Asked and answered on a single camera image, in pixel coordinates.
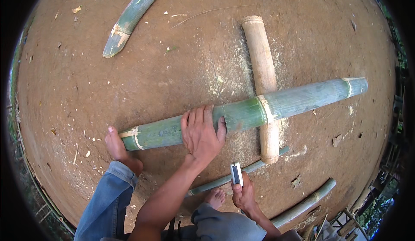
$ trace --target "blue jeans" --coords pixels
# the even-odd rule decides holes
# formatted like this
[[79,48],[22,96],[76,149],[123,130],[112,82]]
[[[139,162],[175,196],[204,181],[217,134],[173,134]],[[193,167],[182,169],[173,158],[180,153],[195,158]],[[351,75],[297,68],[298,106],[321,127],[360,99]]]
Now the blue jeans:
[[[126,165],[112,161],[80,218],[75,241],[127,240],[124,219],[137,181],[138,177]],[[174,230],[169,239],[260,241],[267,233],[248,217],[219,212],[205,202],[194,211],[192,223],[193,226]],[[161,239],[166,240],[167,235],[167,230],[163,231]]]

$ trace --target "brown soil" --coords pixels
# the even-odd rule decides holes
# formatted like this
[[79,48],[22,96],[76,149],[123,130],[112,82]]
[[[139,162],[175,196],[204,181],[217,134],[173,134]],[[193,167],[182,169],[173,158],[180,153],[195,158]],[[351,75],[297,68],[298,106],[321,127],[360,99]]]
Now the brown soil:
[[[357,199],[381,154],[394,94],[394,48],[374,0],[156,0],[122,52],[105,59],[110,30],[129,1],[40,0],[23,49],[18,99],[26,151],[38,180],[70,222],[78,224],[112,160],[98,140],[104,139],[107,125],[123,129],[201,103],[220,104],[209,48],[220,68],[224,102],[255,94],[240,23],[249,15],[265,22],[281,89],[351,76],[364,76],[369,83],[367,93],[317,109],[316,115],[307,112],[281,121],[281,145],[289,145],[290,152],[250,174],[262,210],[273,218],[330,177],[337,185],[319,203],[317,220],[326,213],[328,219],[334,217]],[[210,12],[170,29],[205,10],[247,4],[256,5]],[[82,10],[73,14],[79,5]],[[189,16],[171,17],[181,13]],[[335,148],[332,138],[339,134],[345,137]],[[76,144],[79,155],[73,165]],[[231,152],[242,166],[259,160],[258,129],[231,135],[192,186],[229,174]],[[134,153],[144,172],[131,201],[136,207],[127,209],[126,231],[184,154],[182,145]],[[299,174],[301,185],[293,189],[291,181]],[[184,201],[179,214],[185,224],[202,198]],[[237,211],[230,196],[221,209]],[[304,219],[305,213],[281,229]]]

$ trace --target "rolled jeans cuff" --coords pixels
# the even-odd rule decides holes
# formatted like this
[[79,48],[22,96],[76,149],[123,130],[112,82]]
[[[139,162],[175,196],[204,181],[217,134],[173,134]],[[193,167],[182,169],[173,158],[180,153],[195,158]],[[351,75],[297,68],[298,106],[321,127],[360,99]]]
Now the rolled jeans cuff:
[[106,173],[111,173],[114,176],[117,176],[119,179],[127,182],[135,189],[135,186],[138,182],[138,177],[133,171],[131,171],[128,166],[124,165],[120,161],[112,161],[110,167],[107,169]]

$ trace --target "foot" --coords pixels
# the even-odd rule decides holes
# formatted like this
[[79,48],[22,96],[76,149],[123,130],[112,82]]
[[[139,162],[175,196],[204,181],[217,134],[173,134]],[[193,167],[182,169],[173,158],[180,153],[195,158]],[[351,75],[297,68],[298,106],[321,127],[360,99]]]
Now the foot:
[[205,198],[205,202],[209,203],[214,209],[218,209],[225,202],[225,192],[222,189],[214,188]]
[[118,136],[118,132],[115,127],[108,127],[108,133],[105,136],[105,142],[107,144],[108,150],[110,151],[112,157],[114,157],[115,161],[120,161],[124,165],[128,166],[128,168],[130,168],[130,170],[133,171],[137,176],[141,174],[141,172],[143,171],[142,161],[128,155],[124,143]]

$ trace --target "hand saw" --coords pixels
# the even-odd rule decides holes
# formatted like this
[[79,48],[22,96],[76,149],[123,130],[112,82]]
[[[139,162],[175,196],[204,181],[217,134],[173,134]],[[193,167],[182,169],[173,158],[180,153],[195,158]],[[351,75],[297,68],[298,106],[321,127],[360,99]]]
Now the hand saw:
[[[209,53],[210,53],[210,60],[212,62],[213,74],[215,75],[216,89],[217,89],[217,92],[219,93],[219,99],[220,99],[220,103],[222,105],[223,117],[225,119],[225,124],[227,124],[227,120],[226,120],[227,117],[226,117],[225,107],[223,106],[222,95],[220,93],[219,83],[217,81],[217,76],[216,76],[215,62],[213,61],[212,52],[210,51],[210,45],[209,45]],[[234,184],[239,183],[242,187],[242,186],[244,186],[244,180],[242,179],[241,165],[240,165],[239,162],[235,161],[235,155],[233,153],[234,149],[232,148],[232,142],[230,143],[230,146],[231,146],[231,155],[232,155],[232,163],[230,165],[232,180],[233,180]]]

